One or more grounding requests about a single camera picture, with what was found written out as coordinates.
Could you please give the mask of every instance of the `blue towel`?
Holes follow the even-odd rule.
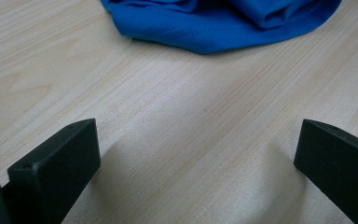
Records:
[[[341,0],[102,0],[122,35],[212,53],[303,35]]]

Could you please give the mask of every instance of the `black clamp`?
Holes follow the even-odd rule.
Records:
[[[61,223],[100,165],[95,119],[64,127],[7,169],[0,223]]]

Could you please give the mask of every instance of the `blue fabric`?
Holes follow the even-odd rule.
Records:
[[[303,35],[341,0],[102,0],[122,35],[211,53]]]

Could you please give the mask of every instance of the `light wood surface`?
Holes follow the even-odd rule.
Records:
[[[0,1],[0,184],[96,118],[63,223],[351,223],[293,165],[302,119],[358,136],[358,1],[282,43],[198,55],[120,36],[97,0]]]

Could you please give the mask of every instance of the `black object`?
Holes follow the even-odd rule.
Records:
[[[305,119],[295,166],[354,223],[358,223],[358,138]]]
[[[95,119],[64,127],[7,169],[0,223],[61,223],[100,165]]]

